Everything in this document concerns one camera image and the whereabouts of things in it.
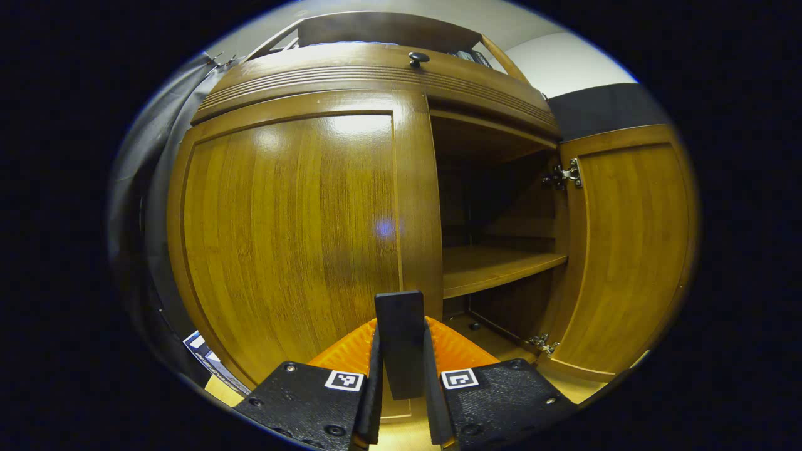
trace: orange gripper part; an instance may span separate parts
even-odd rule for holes
[[[371,346],[376,318],[354,329],[317,357],[309,365],[344,372],[358,372],[370,377]]]
[[[440,321],[426,317],[431,331],[431,343],[435,349],[438,376],[441,372],[475,368],[500,362],[471,340]]]
[[[436,319],[425,317],[431,331],[438,375],[444,371],[475,368],[500,361],[471,340]],[[376,319],[372,319],[342,337],[337,343],[310,360],[309,365],[357,372],[370,376],[371,347]]]

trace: closed cabinet door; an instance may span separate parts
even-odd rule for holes
[[[184,138],[168,244],[209,347],[255,388],[421,290],[442,315],[435,155],[411,91],[328,91],[205,121]]]
[[[560,302],[539,364],[609,381],[650,349],[683,299],[695,261],[695,179],[666,125],[627,128],[559,146],[581,187],[566,184],[569,249]]]

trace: black plastic mount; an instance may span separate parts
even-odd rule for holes
[[[380,350],[394,400],[423,395],[423,293],[400,291],[374,297]]]
[[[234,410],[307,445],[348,451],[365,382],[364,375],[284,362]]]
[[[433,445],[445,445],[454,436],[448,407],[437,377],[434,343],[428,323],[423,331],[423,385],[426,391],[426,414]]]
[[[379,342],[379,326],[373,332],[371,345],[370,375],[363,389],[354,431],[367,444],[379,443],[379,421],[382,417],[382,379],[384,363]]]
[[[510,446],[577,409],[523,359],[442,376],[440,384],[460,451]]]

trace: cabinet top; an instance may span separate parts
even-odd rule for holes
[[[298,20],[287,29],[298,31],[300,47],[341,41],[364,41],[394,43],[448,53],[471,50],[481,41],[480,33],[452,23],[413,14],[384,11],[324,14]],[[248,59],[263,56],[270,50],[265,47],[267,46],[263,44],[249,55]]]

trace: white wall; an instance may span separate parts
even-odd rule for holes
[[[637,83],[623,67],[573,33],[535,38],[504,51],[548,97],[613,83]],[[494,68],[501,70],[495,59]]]

